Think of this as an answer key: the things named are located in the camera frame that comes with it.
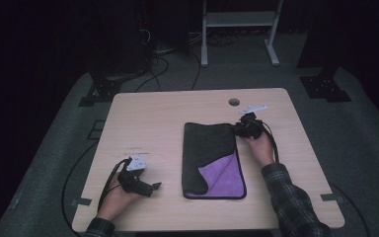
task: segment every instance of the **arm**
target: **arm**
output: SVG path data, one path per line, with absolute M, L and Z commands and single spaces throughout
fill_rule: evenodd
M 110 191 L 104 198 L 97 216 L 91 221 L 85 232 L 85 237 L 111 237 L 115 226 L 112 221 L 124 212 L 135 200 L 140 198 L 138 194 L 126 193 L 117 180 L 118 173 L 113 177 Z
M 273 161 L 273 150 L 268 137 L 262 134 L 255 140 L 243 139 L 249 144 L 255 160 L 262 167 L 282 235 L 331 236 L 331 229 L 319 221 L 307 193 L 292 184 L 284 165 Z

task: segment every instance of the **gray carpet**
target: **gray carpet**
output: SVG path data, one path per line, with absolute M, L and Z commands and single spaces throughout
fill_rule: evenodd
M 309 99 L 299 76 L 316 75 L 317 69 L 296 69 L 306 35 L 277 35 L 275 51 L 281 62 L 271 66 L 263 36 L 240 37 L 226 47 L 209 48 L 209 66 L 201 68 L 195 90 L 281 87 L 288 91 L 323 171 L 331 183 L 345 192 L 359 208 L 372 236 L 379 236 L 379 112 L 363 92 L 358 80 L 339 69 L 335 80 L 352 98 L 349 103 L 328 103 Z M 200 55 L 199 46 L 191 51 Z M 174 52 L 162 56 L 169 69 L 159 76 L 162 91 L 190 90 L 198 65 L 191 54 Z M 155 61 L 153 72 L 165 68 Z M 122 93 L 133 93 L 148 73 L 128 81 Z M 83 155 L 66 186 L 64 206 L 69 221 L 75 213 L 74 200 L 82 192 L 90 169 L 95 146 L 89 138 L 96 120 L 106 119 L 110 103 L 78 107 L 92 84 L 88 74 L 78 79 L 49 129 L 41 147 L 23 179 L 13 203 L 0 221 L 0 236 L 74 236 L 63 219 L 61 196 L 65 180 Z M 139 92 L 156 91 L 155 81 Z M 340 203 L 345 226 L 334 236 L 365 236 L 365 229 L 352 203 L 344 197 Z M 120 236 L 133 236 L 121 233 Z

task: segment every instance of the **table top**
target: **table top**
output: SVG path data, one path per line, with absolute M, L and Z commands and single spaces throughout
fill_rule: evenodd
M 229 105 L 237 99 L 240 105 Z M 151 198 L 130 206 L 114 223 L 118 231 L 276 229 L 261 169 L 248 145 L 237 138 L 247 186 L 243 199 L 186 199 L 182 194 L 182 160 L 186 122 L 235 123 L 247 106 L 267 105 L 256 112 L 267 123 L 278 146 L 279 159 L 295 185 L 305 190 L 319 219 L 330 227 L 344 224 L 335 200 L 322 201 L 332 191 L 306 132 L 284 89 L 244 89 L 118 94 L 113 100 L 72 226 L 83 232 L 97 213 L 98 201 L 114 165 L 140 153 L 148 164 L 140 180 L 162 182 Z

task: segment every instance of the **plaid sleeve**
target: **plaid sleeve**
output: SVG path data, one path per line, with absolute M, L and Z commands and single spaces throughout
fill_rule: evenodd
M 332 236 L 316 216 L 307 193 L 292 184 L 284 165 L 267 165 L 262 173 L 283 236 Z
M 89 224 L 84 237 L 110 237 L 114 229 L 115 226 L 111 222 L 95 217 Z

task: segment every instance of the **person's left hand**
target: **person's left hand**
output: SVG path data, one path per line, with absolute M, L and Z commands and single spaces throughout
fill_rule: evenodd
M 98 211 L 97 217 L 113 221 L 119 217 L 122 212 L 135 200 L 141 198 L 141 195 L 129 194 L 119 185 L 116 173 L 110 183 L 109 192 L 104 198 L 103 204 Z

